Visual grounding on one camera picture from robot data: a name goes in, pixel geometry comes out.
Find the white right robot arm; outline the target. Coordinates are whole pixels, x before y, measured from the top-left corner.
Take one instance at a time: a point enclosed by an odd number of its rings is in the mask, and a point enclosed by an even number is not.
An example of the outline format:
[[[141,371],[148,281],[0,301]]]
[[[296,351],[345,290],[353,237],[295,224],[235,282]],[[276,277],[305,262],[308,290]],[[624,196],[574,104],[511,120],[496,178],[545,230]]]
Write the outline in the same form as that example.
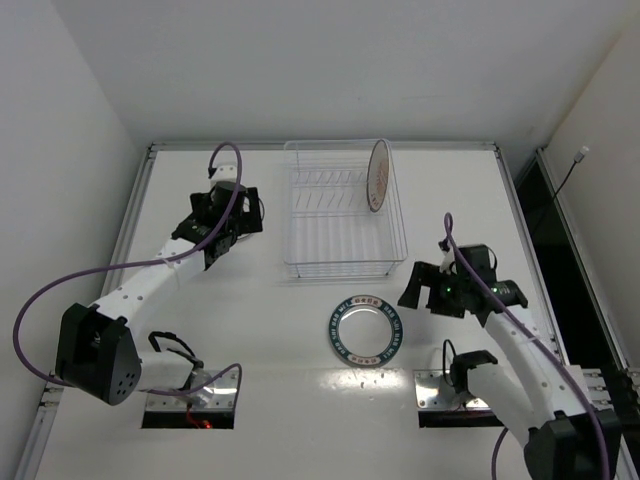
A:
[[[500,281],[483,244],[451,248],[442,241],[442,264],[417,261],[400,296],[418,306],[428,288],[427,309],[437,315],[476,317],[511,368],[487,350],[445,358],[442,392],[460,402],[478,398],[523,449],[533,479],[612,479],[622,426],[616,413],[598,410],[587,393],[535,334],[528,300],[511,280]]]

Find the plate with dark green rim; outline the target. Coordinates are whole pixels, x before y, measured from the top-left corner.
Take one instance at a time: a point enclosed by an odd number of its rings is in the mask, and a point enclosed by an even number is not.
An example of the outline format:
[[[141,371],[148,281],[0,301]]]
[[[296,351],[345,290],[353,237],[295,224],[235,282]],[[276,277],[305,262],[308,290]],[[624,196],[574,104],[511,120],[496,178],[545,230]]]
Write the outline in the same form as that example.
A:
[[[342,301],[331,313],[327,331],[335,355],[355,368],[388,364],[404,339],[395,308],[373,295],[355,295]]]

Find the white plate orange sunburst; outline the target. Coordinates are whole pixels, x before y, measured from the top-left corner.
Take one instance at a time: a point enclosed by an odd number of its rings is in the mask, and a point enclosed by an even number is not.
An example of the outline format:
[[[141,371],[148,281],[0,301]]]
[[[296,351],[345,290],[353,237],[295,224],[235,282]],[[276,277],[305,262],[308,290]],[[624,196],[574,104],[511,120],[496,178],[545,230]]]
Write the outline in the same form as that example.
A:
[[[366,180],[366,198],[369,210],[378,212],[385,201],[391,167],[391,151],[388,142],[379,139],[369,158]]]

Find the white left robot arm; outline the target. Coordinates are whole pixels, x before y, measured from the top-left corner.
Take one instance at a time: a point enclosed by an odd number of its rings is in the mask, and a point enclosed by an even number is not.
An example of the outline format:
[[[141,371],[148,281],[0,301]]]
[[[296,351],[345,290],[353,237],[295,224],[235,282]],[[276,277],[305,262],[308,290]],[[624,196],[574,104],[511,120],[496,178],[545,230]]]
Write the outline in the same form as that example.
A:
[[[143,266],[91,306],[74,304],[63,314],[56,375],[108,405],[135,391],[179,394],[204,369],[195,354],[153,348],[140,352],[136,339],[160,306],[208,270],[243,235],[263,229],[255,187],[219,181],[190,197],[191,214],[161,248],[158,263]]]

